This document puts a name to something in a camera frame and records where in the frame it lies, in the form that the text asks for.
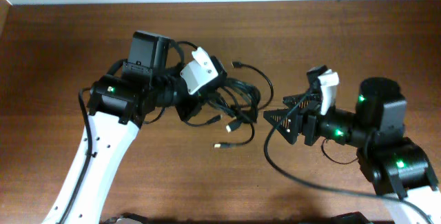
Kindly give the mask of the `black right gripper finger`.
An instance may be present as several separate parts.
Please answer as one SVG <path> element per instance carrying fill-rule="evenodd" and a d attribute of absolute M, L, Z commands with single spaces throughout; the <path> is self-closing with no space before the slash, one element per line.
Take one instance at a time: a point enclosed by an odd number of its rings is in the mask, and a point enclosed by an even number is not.
<path fill-rule="evenodd" d="M 276 129 L 290 145 L 293 145 L 300 132 L 299 112 L 299 109 L 268 110 L 263 113 L 263 117 L 273 127 L 280 123 Z"/>
<path fill-rule="evenodd" d="M 304 99 L 304 94 L 297 94 L 297 95 L 291 95 L 291 96 L 284 96 L 283 97 L 283 104 L 286 105 L 288 108 L 292 108 L 298 103 L 300 105 L 299 108 L 305 108 L 307 107 L 312 101 L 315 102 L 321 102 L 321 94 L 320 93 L 312 93 L 309 96 L 306 96 Z"/>

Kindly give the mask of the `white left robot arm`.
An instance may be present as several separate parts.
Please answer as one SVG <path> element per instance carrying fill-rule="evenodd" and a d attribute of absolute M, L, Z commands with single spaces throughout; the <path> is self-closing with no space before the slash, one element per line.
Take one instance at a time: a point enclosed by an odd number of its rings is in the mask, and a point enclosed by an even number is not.
<path fill-rule="evenodd" d="M 74 160 L 44 223 L 99 223 L 112 182 L 147 114 L 173 107 L 182 121 L 195 116 L 220 73 L 197 47 L 185 61 L 181 42 L 145 31 L 132 36 L 117 61 L 87 91 L 79 92 L 84 130 Z"/>

